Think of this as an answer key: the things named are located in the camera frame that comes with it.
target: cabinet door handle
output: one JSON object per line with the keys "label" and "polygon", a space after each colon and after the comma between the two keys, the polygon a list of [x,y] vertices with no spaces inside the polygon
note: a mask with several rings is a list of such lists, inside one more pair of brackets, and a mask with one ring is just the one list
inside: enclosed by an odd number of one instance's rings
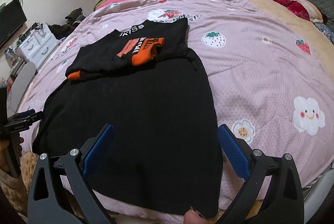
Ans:
{"label": "cabinet door handle", "polygon": [[48,51],[49,51],[49,47],[46,47],[46,49],[42,52],[42,55],[46,55]]}

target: white drawer cabinet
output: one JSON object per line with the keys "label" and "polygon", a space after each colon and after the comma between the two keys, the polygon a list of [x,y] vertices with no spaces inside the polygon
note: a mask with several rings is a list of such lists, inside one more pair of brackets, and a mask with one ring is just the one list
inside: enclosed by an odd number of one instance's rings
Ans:
{"label": "white drawer cabinet", "polygon": [[36,69],[39,69],[57,46],[57,39],[47,24],[43,24],[43,29],[33,30],[18,47],[16,53],[25,61],[33,62]]}
{"label": "white drawer cabinet", "polygon": [[28,37],[19,47],[22,50],[23,58],[28,60],[34,53],[40,49],[41,45],[37,39],[32,36]]}

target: blue gripper pad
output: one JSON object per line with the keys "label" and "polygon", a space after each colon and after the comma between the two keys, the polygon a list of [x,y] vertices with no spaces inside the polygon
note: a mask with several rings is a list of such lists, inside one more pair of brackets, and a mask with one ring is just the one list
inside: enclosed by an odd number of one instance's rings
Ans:
{"label": "blue gripper pad", "polygon": [[97,169],[113,140],[114,127],[109,124],[83,160],[82,177],[84,180],[87,181],[90,177],[96,174]]}
{"label": "blue gripper pad", "polygon": [[243,151],[240,149],[236,141],[236,137],[232,137],[233,133],[229,132],[224,125],[218,128],[218,141],[230,161],[234,171],[239,178],[245,181],[249,178],[251,172],[249,170],[249,161]]}

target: orange cuff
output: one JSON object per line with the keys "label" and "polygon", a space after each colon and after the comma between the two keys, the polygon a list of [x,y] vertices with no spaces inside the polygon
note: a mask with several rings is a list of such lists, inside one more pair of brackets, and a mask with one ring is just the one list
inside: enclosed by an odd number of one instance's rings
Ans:
{"label": "orange cuff", "polygon": [[157,55],[156,47],[162,47],[164,43],[164,38],[145,39],[139,52],[132,56],[132,65],[139,66],[151,61]]}
{"label": "orange cuff", "polygon": [[129,40],[128,43],[124,46],[123,50],[121,50],[117,54],[117,56],[121,57],[122,55],[125,55],[125,54],[129,53],[133,48],[135,48],[135,46],[138,42],[139,42],[139,38]]}
{"label": "orange cuff", "polygon": [[71,73],[68,77],[68,80],[81,80],[80,71]]}

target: smiling cloud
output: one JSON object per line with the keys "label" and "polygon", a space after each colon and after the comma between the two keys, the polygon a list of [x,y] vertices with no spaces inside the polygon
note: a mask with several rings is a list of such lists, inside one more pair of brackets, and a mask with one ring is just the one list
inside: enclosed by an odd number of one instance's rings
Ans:
{"label": "smiling cloud", "polygon": [[306,131],[311,136],[318,132],[318,128],[325,126],[325,114],[320,110],[318,102],[313,98],[296,97],[293,101],[295,111],[292,123],[299,132]]}

